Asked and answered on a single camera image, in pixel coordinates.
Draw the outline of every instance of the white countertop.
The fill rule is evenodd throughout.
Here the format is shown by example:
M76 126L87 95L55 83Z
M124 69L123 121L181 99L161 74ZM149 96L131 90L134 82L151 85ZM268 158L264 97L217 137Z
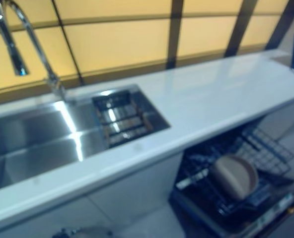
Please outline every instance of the white countertop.
M171 128L0 189L0 227L293 100L294 73L271 59L284 55L267 51L69 90L74 97L137 84ZM43 95L0 105L0 115L53 99Z

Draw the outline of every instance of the faucet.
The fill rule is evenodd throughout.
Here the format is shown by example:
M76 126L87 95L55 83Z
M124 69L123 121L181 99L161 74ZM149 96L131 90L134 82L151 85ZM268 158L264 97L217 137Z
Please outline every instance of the faucet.
M43 63L48 73L48 77L45 78L46 83L50 86L52 92L56 96L58 96L61 100L66 101L65 89L63 85L61 84L61 81L59 80L57 75L53 72L28 18L23 13L22 9L14 1L0 0L0 33L2 35L2 38L5 44L7 45L8 53L10 55L10 59L14 68L15 75L19 75L19 76L28 75L29 70L24 63L21 57L21 54L18 48L16 47L15 41L11 35L11 31L9 30L9 26L5 16L5 8L7 5L9 5L12 8L12 10L14 10L18 18L21 20L22 25L28 32L28 35L33 43L33 46L36 49L40 57L40 60Z

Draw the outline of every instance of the faucet spout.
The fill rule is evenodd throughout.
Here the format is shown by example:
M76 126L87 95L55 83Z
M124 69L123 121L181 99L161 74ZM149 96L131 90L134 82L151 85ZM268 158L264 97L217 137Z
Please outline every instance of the faucet spout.
M23 27L26 29L34 48L36 49L39 58L44 65L48 77L45 79L46 83L50 86L52 92L65 101L65 89L61 84L61 81L53 72L46 55L33 31L32 25L29 22L28 18L22 11L22 9L12 0L0 0L0 33L2 38L7 45L8 53L14 68L14 73L16 75L24 76L29 74L29 70L26 67L21 54L16 47L15 41L11 35L11 31L8 26L8 22L5 15L6 6L9 5L12 10L16 13L18 18L21 20Z

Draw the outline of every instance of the wire dish rack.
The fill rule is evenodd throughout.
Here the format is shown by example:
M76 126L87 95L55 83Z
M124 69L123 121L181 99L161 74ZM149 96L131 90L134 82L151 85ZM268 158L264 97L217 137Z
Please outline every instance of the wire dish rack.
M210 166L226 154L248 160L259 172L256 190L243 201L228 196L210 174ZM255 125L243 126L186 150L175 186L178 190L197 187L223 216L241 208L255 210L270 197L271 185L267 176L281 178L290 170L287 162L293 157L289 150Z
M109 147L149 134L153 127L129 92L93 101Z

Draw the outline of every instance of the kitchen sink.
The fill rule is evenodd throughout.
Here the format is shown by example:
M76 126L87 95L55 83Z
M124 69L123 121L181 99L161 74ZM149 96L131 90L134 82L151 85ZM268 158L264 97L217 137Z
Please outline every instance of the kitchen sink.
M0 188L168 127L136 85L7 115L0 118Z

